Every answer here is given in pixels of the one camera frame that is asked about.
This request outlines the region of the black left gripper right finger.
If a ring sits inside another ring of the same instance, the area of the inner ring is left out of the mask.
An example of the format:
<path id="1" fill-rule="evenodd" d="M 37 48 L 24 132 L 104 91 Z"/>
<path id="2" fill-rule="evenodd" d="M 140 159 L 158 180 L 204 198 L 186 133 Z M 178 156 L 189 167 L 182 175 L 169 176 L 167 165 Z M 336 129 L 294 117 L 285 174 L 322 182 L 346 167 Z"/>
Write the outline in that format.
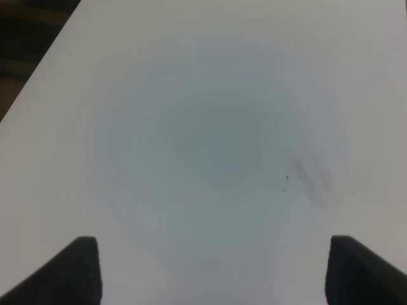
<path id="1" fill-rule="evenodd" d="M 329 305 L 406 304 L 406 274 L 351 236 L 332 236 L 325 278 Z"/>

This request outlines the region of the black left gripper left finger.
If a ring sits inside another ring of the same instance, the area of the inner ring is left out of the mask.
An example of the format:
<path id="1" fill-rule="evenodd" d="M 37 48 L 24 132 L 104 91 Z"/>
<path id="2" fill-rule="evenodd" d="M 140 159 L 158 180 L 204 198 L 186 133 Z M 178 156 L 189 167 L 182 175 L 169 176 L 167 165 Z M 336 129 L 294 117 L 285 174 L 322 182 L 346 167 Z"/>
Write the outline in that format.
<path id="1" fill-rule="evenodd" d="M 93 236 L 81 236 L 1 296 L 1 304 L 100 304 L 102 275 Z"/>

